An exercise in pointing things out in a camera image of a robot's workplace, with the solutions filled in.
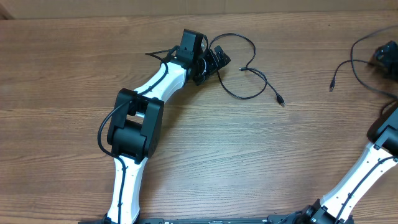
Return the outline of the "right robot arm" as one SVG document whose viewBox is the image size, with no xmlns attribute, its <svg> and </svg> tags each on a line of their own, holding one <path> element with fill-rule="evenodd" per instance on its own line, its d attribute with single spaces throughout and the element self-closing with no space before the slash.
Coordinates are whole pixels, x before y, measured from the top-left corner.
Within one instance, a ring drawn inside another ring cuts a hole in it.
<svg viewBox="0 0 398 224">
<path fill-rule="evenodd" d="M 363 153 L 329 193 L 304 208 L 294 223 L 353 223 L 354 206 L 371 186 L 397 165 L 397 102 L 375 120 L 367 132 Z"/>
</svg>

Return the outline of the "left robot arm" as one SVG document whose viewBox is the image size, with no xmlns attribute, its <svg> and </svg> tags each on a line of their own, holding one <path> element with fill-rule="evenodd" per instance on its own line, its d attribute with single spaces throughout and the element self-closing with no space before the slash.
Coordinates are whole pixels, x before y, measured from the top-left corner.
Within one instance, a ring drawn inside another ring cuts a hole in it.
<svg viewBox="0 0 398 224">
<path fill-rule="evenodd" d="M 158 72 L 135 90 L 121 89 L 102 122 L 109 124 L 111 150 L 106 154 L 114 159 L 116 171 L 113 199 L 102 223 L 138 223 L 142 176 L 160 140 L 165 103 L 189 80 L 201 85 L 230 62 L 220 46 L 211 49 L 206 35 L 188 29 L 179 45 L 163 53 L 149 53 L 160 60 Z"/>
</svg>

